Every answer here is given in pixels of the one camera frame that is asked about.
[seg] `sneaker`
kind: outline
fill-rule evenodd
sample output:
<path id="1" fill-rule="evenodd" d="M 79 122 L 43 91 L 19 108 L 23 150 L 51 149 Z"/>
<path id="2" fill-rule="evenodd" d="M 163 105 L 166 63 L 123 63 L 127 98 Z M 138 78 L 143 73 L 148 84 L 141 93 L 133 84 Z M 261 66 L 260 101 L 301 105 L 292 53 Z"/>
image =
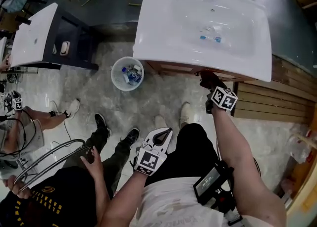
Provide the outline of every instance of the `sneaker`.
<path id="1" fill-rule="evenodd" d="M 139 138 L 140 135 L 140 131 L 137 128 L 133 128 L 128 135 L 126 136 L 126 138 L 124 140 L 128 141 L 130 147 L 132 144 L 134 144 L 137 139 Z"/>
<path id="2" fill-rule="evenodd" d="M 156 115 L 154 117 L 154 125 L 156 129 L 167 128 L 166 121 L 161 115 Z"/>
<path id="3" fill-rule="evenodd" d="M 50 112 L 58 113 L 58 108 L 54 100 L 50 101 L 49 108 L 50 108 Z"/>
<path id="4" fill-rule="evenodd" d="M 179 126 L 182 127 L 182 124 L 184 123 L 188 124 L 193 122 L 194 122 L 194 114 L 193 114 L 192 106 L 188 102 L 185 102 L 180 112 Z"/>
<path id="5" fill-rule="evenodd" d="M 64 112 L 69 120 L 73 119 L 77 111 L 79 110 L 79 99 L 75 99 L 71 102 L 69 108 Z"/>
<path id="6" fill-rule="evenodd" d="M 108 130 L 108 138 L 111 136 L 112 132 L 111 129 L 106 125 L 106 120 L 101 114 L 95 114 L 95 121 L 97 124 L 97 128 L 99 127 L 105 127 Z"/>

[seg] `curved metal tube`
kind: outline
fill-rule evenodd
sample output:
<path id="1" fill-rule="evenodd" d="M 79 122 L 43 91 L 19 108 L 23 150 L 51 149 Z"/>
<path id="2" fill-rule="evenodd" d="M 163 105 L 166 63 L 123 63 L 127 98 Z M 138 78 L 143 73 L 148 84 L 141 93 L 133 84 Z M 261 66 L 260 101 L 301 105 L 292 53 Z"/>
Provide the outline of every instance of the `curved metal tube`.
<path id="1" fill-rule="evenodd" d="M 23 172 L 21 172 L 14 180 L 13 184 L 15 184 L 22 176 L 24 176 L 25 173 L 27 173 L 29 170 L 31 170 L 32 168 L 34 168 L 35 166 L 37 166 L 43 159 L 47 158 L 48 156 L 50 156 L 52 153 L 58 151 L 59 149 L 68 146 L 74 142 L 81 142 L 83 143 L 82 145 L 85 144 L 85 141 L 82 139 L 73 139 L 70 141 L 67 141 L 65 143 L 62 143 L 61 145 L 55 147 L 54 149 L 50 150 L 49 152 L 45 153 L 42 157 L 38 158 L 32 165 L 30 165 L 28 168 L 26 168 L 25 170 L 23 170 Z"/>
<path id="2" fill-rule="evenodd" d="M 45 173 L 47 173 L 48 171 L 50 171 L 51 169 L 53 169 L 55 166 L 59 165 L 61 162 L 65 161 L 67 158 L 71 157 L 72 155 L 74 155 L 75 153 L 84 150 L 84 149 L 89 149 L 91 148 L 90 146 L 84 146 L 84 147 L 80 147 L 78 149 L 76 149 L 75 151 L 73 151 L 72 153 L 68 154 L 67 156 L 61 158 L 60 160 L 56 161 L 54 164 L 48 166 L 46 169 L 44 169 L 43 171 L 41 171 L 39 174 L 37 174 L 35 177 L 33 177 L 32 179 L 30 179 L 28 182 L 26 182 L 26 184 L 24 185 L 24 187 L 22 187 L 20 189 L 20 192 L 22 192 L 23 190 L 25 190 L 30 184 L 32 184 L 34 181 L 36 181 L 37 179 L 39 179 L 40 177 L 42 177 Z"/>

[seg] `white sink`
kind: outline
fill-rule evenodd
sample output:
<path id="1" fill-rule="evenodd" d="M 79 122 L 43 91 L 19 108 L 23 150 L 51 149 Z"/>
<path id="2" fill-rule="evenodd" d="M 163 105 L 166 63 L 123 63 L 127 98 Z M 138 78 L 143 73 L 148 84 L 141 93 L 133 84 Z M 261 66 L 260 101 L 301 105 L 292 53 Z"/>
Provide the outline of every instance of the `white sink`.
<path id="1" fill-rule="evenodd" d="M 251 0 L 143 0 L 133 56 L 271 80 L 264 6 Z"/>

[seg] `hand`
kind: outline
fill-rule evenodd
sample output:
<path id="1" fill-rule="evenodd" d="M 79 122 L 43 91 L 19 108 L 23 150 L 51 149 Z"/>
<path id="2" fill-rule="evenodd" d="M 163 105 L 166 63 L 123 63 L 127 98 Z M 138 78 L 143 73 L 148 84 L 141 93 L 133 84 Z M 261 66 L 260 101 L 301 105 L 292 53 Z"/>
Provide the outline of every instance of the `hand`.
<path id="1" fill-rule="evenodd" d="M 13 182 L 15 180 L 16 176 L 12 175 L 9 179 L 3 180 L 3 184 L 5 187 L 8 187 L 10 191 L 12 191 L 15 195 L 17 195 L 21 199 L 27 199 L 30 197 L 31 192 L 30 189 L 27 188 L 23 190 L 22 192 L 19 192 L 19 190 L 24 187 L 24 183 L 22 181 L 17 181 L 15 185 L 13 185 Z"/>
<path id="2" fill-rule="evenodd" d="M 93 177 L 95 181 L 98 179 L 103 179 L 104 168 L 103 168 L 103 164 L 101 162 L 101 158 L 96 147 L 93 147 L 91 153 L 94 156 L 94 161 L 92 164 L 89 164 L 89 162 L 84 156 L 81 156 L 80 158 L 83 161 L 84 165 L 86 166 L 88 172 L 90 173 L 90 175 Z"/>
<path id="3" fill-rule="evenodd" d="M 201 71 L 200 76 L 202 78 L 200 85 L 211 92 L 213 92 L 216 87 L 227 89 L 227 86 L 223 83 L 223 81 L 221 81 L 219 77 L 211 71 Z"/>
<path id="4" fill-rule="evenodd" d="M 8 54 L 5 56 L 4 60 L 0 64 L 0 71 L 6 70 L 11 66 L 11 55 Z"/>

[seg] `wrist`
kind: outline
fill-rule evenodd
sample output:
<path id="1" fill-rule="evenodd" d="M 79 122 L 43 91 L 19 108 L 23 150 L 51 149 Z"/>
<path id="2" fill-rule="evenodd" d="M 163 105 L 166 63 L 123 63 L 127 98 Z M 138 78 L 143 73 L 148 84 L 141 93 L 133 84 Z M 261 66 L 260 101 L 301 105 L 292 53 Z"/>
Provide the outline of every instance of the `wrist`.
<path id="1" fill-rule="evenodd" d="M 133 173 L 133 175 L 134 175 L 135 177 L 137 177 L 138 179 L 142 179 L 142 180 L 146 180 L 146 179 L 148 178 L 148 176 L 147 176 L 146 174 L 143 174 L 143 173 L 141 173 L 141 172 L 139 172 L 139 171 L 135 171 L 135 172 Z"/>
<path id="2" fill-rule="evenodd" d="M 105 182 L 105 180 L 104 180 L 104 175 L 103 175 L 103 174 L 94 175 L 94 176 L 93 176 L 93 179 L 94 179 L 94 182 L 95 182 L 95 183 L 98 183 L 98 184 Z"/>
<path id="3" fill-rule="evenodd" d="M 211 110 L 212 115 L 216 115 L 216 114 L 221 113 L 221 112 L 225 113 L 226 110 L 224 110 L 224 109 L 218 107 L 216 104 L 214 104 L 212 107 L 212 110 Z"/>

